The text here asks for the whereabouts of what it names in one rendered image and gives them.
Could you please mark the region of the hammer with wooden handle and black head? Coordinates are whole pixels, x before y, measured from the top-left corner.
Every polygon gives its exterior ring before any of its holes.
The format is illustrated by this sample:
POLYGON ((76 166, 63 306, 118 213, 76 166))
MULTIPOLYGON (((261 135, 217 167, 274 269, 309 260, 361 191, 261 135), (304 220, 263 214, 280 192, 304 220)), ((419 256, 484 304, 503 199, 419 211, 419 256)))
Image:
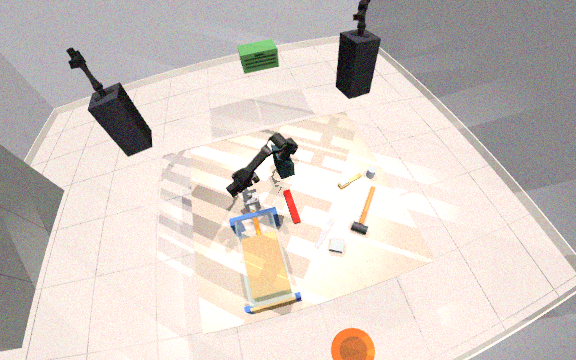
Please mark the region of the hammer with wooden handle and black head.
POLYGON ((368 226, 367 226, 367 225, 364 225, 364 222, 365 222, 365 219, 366 219, 366 216, 367 216, 367 213, 368 213, 370 204, 371 204, 371 199, 372 199, 374 190, 375 190, 375 187, 372 186, 372 187, 371 187, 371 190, 370 190, 370 193, 369 193, 369 196, 368 196, 368 198, 367 198, 367 200, 366 200, 366 203, 365 203, 365 206, 364 206, 364 209, 363 209, 363 212, 362 212, 360 221, 359 221, 359 223, 353 221, 353 223, 352 223, 352 225, 351 225, 351 228, 350 228, 351 230, 361 232, 362 234, 366 234, 366 232, 367 232, 367 230, 368 230, 368 226))

